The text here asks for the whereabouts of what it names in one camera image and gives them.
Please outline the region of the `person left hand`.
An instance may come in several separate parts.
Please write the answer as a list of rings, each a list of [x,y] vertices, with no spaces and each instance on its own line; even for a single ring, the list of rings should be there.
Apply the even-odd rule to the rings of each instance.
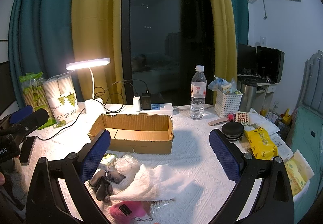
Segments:
[[[5,177],[3,173],[0,173],[0,186],[3,186],[5,184]]]

